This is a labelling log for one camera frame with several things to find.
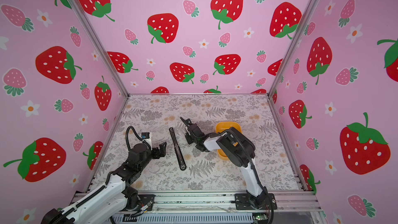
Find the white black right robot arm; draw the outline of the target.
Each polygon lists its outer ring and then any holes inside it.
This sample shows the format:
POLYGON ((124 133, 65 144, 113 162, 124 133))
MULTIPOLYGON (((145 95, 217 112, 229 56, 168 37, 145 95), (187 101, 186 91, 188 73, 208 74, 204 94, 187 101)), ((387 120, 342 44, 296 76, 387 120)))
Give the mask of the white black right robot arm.
POLYGON ((268 207, 277 209, 276 200, 262 185, 255 165, 255 145, 235 127, 229 127, 221 132, 204 134, 196 123, 190 119, 180 118, 186 127, 185 138, 190 145, 195 144, 201 152, 221 149, 228 159, 240 169, 246 182, 246 194, 249 205, 254 209, 268 207))

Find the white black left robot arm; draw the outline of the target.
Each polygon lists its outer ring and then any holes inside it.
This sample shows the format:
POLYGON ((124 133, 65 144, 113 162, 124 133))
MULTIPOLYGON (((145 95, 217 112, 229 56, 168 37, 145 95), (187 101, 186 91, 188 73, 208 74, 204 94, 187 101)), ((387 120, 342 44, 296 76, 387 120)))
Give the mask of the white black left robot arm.
POLYGON ((140 207, 138 191, 131 185, 151 160, 165 157, 167 142, 152 147, 150 133, 138 135, 133 126, 127 128, 125 141, 128 157, 120 167, 108 173, 104 183, 74 204, 50 210, 41 223, 101 224, 125 208, 140 207))

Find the black long stapler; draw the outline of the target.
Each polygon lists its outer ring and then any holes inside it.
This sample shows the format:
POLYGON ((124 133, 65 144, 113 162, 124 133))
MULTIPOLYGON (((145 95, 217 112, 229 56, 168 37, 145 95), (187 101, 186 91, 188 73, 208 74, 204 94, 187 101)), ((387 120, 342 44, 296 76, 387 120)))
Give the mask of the black long stapler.
POLYGON ((176 135, 175 135, 175 131, 174 131, 174 129, 172 127, 170 127, 169 128, 169 132, 170 132, 173 144, 174 144, 175 154, 176 154, 176 158, 177 158, 177 161, 178 161, 178 164, 179 164, 179 168, 182 171, 184 171, 184 170, 186 170, 187 166, 186 166, 186 163, 184 161, 183 154, 182 154, 182 152, 180 150, 180 147, 178 145, 178 142, 177 142, 177 139, 176 139, 176 135))

